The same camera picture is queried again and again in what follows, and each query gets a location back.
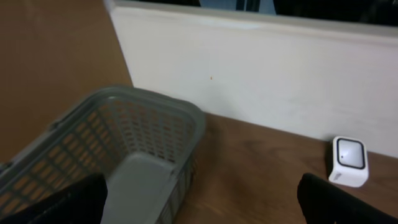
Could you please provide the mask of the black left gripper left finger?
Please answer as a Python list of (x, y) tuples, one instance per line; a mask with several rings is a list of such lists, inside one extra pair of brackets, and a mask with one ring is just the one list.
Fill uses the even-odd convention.
[(100, 224), (108, 196), (106, 179), (91, 174), (1, 220), (1, 224)]

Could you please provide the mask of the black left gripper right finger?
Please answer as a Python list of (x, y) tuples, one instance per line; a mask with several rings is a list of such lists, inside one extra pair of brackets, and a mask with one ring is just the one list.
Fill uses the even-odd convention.
[(311, 173), (302, 176), (297, 188), (297, 199), (308, 224), (397, 224), (397, 218)]

